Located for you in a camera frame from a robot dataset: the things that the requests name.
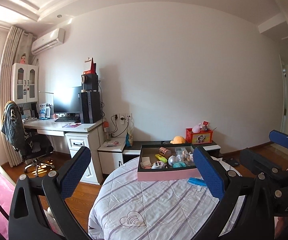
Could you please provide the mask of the white silver round device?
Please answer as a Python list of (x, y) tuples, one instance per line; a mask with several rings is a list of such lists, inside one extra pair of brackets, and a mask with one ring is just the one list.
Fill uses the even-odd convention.
[(168, 158), (168, 165), (173, 166), (175, 163), (177, 163), (179, 161), (179, 159), (177, 158), (177, 156), (175, 155), (171, 155)]

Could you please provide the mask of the white wall air conditioner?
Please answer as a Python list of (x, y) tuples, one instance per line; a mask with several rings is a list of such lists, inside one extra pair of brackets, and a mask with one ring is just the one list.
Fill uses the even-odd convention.
[(59, 46), (64, 43), (65, 29), (57, 28), (32, 43), (32, 54), (37, 55), (45, 50)]

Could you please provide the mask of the white bedside cabinet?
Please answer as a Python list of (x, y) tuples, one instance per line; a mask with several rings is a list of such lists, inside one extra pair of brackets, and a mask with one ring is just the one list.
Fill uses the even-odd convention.
[(111, 172), (125, 163), (124, 148), (124, 138), (112, 138), (99, 147), (98, 154), (103, 174), (111, 174)]

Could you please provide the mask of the teal brush in clear case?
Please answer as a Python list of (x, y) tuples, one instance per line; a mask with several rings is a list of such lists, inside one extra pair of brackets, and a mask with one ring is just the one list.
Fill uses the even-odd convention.
[(172, 168), (182, 168), (182, 167), (186, 167), (186, 163), (184, 163), (183, 161), (178, 161), (173, 163)]

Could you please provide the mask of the clear blue plastic packet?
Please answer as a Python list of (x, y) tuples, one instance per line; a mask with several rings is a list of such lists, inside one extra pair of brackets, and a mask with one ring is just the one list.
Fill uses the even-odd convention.
[(185, 147), (176, 147), (175, 148), (175, 153), (176, 153), (176, 155), (183, 155), (183, 154), (185, 155), (188, 152), (187, 152)]

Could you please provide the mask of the white desk with drawers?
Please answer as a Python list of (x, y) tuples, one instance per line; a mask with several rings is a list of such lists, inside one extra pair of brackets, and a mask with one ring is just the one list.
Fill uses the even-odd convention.
[(79, 148), (88, 147), (91, 151), (91, 163), (81, 181), (95, 185), (103, 182), (103, 172), (98, 154), (98, 149), (104, 143), (102, 121), (77, 125), (71, 122), (56, 122), (53, 119), (38, 119), (25, 123), (24, 127), (47, 135), (56, 152), (67, 153), (73, 157)]

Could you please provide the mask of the black computer tower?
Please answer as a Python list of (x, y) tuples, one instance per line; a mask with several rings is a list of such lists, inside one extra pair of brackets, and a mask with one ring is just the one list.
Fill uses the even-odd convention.
[(94, 124), (101, 119), (99, 91), (79, 93), (80, 120), (83, 124)]

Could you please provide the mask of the black computer monitor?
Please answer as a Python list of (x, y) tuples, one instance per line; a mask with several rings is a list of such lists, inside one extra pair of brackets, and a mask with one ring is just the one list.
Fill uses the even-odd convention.
[(56, 114), (76, 114), (80, 111), (79, 93), (81, 86), (58, 90), (53, 95), (53, 109)]

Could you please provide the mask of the pastel doll figurine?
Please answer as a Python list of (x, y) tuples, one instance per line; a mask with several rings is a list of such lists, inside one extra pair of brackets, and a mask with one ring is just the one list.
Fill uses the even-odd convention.
[(181, 150), (181, 153), (179, 154), (179, 160), (184, 163), (192, 163), (193, 162), (192, 152), (188, 152), (186, 149)]

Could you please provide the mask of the beige window curtain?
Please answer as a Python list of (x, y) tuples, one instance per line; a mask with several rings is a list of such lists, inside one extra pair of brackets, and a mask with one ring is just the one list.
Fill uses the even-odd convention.
[(11, 100), (11, 70), (14, 63), (19, 63), (25, 56), (29, 61), (33, 35), (23, 29), (12, 26), (8, 32), (0, 64), (0, 116), (8, 101)]

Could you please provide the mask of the pink storage box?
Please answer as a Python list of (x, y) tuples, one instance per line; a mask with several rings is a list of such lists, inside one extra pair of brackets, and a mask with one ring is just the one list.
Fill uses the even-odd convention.
[[(194, 161), (192, 163), (186, 163), (186, 167), (182, 168), (172, 168), (165, 163), (166, 167), (162, 169), (151, 169), (153, 163), (159, 161), (155, 155), (159, 154), (159, 148), (165, 147), (172, 152), (172, 155), (176, 155), (176, 147), (185, 147), (188, 152), (192, 152), (194, 147), (191, 144), (165, 144), (165, 145), (142, 145), (141, 152), (139, 155), (138, 169), (137, 169), (137, 179), (139, 181), (164, 181), (164, 180), (178, 180), (178, 179), (188, 179), (188, 178), (201, 178), (199, 171), (197, 170)], [(149, 157), (151, 160), (151, 166), (142, 167), (140, 162), (142, 157)]]

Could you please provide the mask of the blue highlighter marker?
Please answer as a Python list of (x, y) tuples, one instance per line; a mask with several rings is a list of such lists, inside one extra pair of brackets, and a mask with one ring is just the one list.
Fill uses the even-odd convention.
[(187, 182), (197, 186), (207, 186), (205, 181), (199, 178), (188, 178)]

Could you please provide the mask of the red toy box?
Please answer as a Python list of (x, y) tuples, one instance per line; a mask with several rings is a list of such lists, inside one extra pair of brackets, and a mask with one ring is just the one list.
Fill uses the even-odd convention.
[(193, 133), (192, 128), (186, 129), (185, 140), (193, 145), (208, 144), (212, 142), (213, 130), (200, 131), (199, 133)]

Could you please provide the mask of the striped white bed quilt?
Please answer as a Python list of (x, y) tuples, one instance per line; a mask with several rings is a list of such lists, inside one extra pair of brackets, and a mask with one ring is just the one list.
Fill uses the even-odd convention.
[(191, 239), (219, 200), (186, 179), (138, 181), (138, 158), (113, 171), (88, 215), (92, 239)]

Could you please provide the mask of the white glass-door cabinet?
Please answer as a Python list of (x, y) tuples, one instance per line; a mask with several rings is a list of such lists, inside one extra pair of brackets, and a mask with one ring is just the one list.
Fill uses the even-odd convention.
[(15, 63), (11, 70), (11, 100), (17, 104), (38, 101), (39, 67)]

